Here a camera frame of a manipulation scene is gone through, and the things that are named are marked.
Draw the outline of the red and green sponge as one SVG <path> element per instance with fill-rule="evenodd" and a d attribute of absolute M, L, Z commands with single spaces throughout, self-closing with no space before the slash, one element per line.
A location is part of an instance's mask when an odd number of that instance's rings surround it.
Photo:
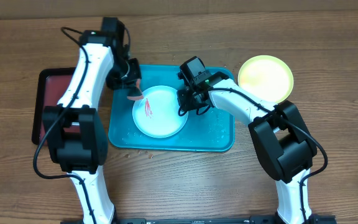
<path fill-rule="evenodd" d="M 140 89 L 141 79 L 137 79 L 135 85 L 130 87 L 127 94 L 127 99 L 132 101 L 142 100 L 144 98 L 143 92 Z"/>

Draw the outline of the light blue plate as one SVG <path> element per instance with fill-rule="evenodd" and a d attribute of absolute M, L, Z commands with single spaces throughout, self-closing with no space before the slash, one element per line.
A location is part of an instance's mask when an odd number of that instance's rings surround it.
<path fill-rule="evenodd" d="M 137 128 L 152 138 L 167 138 L 178 133 L 188 115 L 179 115 L 177 90 L 165 85 L 146 89 L 144 98 L 135 101 L 132 117 Z"/>

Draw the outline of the yellow-green plate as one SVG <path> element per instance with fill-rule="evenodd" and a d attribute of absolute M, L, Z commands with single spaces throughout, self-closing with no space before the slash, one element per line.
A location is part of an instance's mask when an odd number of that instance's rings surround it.
<path fill-rule="evenodd" d="M 281 103 L 294 86 L 290 67 L 277 57 L 258 55 L 244 62 L 237 76 L 238 85 L 265 101 Z"/>

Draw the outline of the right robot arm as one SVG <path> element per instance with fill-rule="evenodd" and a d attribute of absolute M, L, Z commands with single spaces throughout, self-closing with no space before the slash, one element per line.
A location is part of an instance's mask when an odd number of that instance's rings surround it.
<path fill-rule="evenodd" d="M 180 66 L 178 114 L 216 108 L 226 111 L 249 128 L 254 149 L 263 170 L 276 181 L 282 223 L 312 223 L 308 205 L 307 179 L 317 153 L 298 108 L 289 101 L 269 103 L 240 88 L 223 72 L 211 73 L 198 57 Z"/>

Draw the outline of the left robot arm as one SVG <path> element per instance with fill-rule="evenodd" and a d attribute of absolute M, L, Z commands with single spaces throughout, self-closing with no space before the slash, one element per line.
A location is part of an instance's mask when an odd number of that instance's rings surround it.
<path fill-rule="evenodd" d="M 108 195 L 103 165 L 108 138 L 98 114 L 104 87 L 127 90 L 129 100 L 140 100 L 142 79 L 139 62 L 130 57 L 129 31 L 116 17 L 104 17 L 100 30 L 79 32 L 74 42 L 80 48 L 71 82 L 55 106 L 42 113 L 45 130 L 39 147 L 48 146 L 51 160 L 62 174 L 39 171 L 36 149 L 33 169 L 43 179 L 70 179 L 83 209 L 81 223 L 117 223 L 114 204 Z"/>

